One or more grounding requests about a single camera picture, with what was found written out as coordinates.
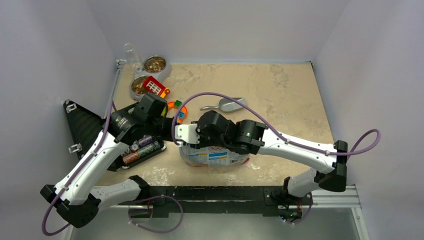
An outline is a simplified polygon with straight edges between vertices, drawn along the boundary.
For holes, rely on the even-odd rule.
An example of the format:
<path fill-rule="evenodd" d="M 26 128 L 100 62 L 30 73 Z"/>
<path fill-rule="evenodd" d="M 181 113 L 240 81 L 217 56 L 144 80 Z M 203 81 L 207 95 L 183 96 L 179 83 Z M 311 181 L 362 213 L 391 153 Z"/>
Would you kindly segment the colourful pet food bag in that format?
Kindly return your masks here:
<path fill-rule="evenodd" d="M 230 167 L 246 163 L 249 154 L 239 154 L 219 146 L 192 148 L 183 145 L 179 148 L 181 158 L 193 167 Z"/>

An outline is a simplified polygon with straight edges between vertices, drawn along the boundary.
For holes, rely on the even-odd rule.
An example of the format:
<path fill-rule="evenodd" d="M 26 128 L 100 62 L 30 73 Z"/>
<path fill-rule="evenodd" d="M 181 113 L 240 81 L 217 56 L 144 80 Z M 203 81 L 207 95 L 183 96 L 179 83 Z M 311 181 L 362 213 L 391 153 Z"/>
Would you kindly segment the silver metal scoop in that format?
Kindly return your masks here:
<path fill-rule="evenodd" d="M 215 106 L 204 106 L 201 107 L 199 110 L 200 111 L 218 111 L 218 112 L 222 112 L 222 113 L 233 113 L 236 111 L 239 111 L 243 109 L 243 107 L 239 104 L 237 104 L 236 102 L 226 99 L 226 98 L 222 98 L 218 105 Z"/>

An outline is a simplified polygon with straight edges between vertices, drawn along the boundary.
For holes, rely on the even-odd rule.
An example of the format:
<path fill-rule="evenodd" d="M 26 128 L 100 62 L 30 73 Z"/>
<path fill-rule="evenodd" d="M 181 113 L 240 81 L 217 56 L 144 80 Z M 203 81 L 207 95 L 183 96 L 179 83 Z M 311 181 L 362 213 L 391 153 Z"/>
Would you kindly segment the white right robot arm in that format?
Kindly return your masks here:
<path fill-rule="evenodd" d="M 270 126 L 253 120 L 234 123 L 216 111 L 204 113 L 196 125 L 201 147 L 223 147 L 240 155 L 280 157 L 309 166 L 309 170 L 285 179 L 280 196 L 288 204 L 318 189 L 336 193 L 346 190 L 347 160 L 331 154 L 345 153 L 344 141 L 308 141 L 273 132 Z"/>

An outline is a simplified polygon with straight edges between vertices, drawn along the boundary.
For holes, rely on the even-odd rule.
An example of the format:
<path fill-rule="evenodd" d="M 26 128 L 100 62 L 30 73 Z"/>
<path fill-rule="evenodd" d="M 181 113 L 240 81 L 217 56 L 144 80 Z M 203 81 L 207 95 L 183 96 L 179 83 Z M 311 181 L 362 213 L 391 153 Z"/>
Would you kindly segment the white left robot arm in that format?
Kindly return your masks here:
<path fill-rule="evenodd" d="M 111 186 L 95 184 L 134 141 L 144 136 L 171 135 L 171 120 L 162 115 L 167 110 L 165 99 L 147 93 L 139 102 L 109 113 L 103 130 L 70 173 L 55 185 L 41 189 L 41 195 L 50 203 L 47 210 L 56 208 L 68 225 L 81 228 L 111 206 L 129 201 L 146 203 L 150 185 L 138 175 Z"/>

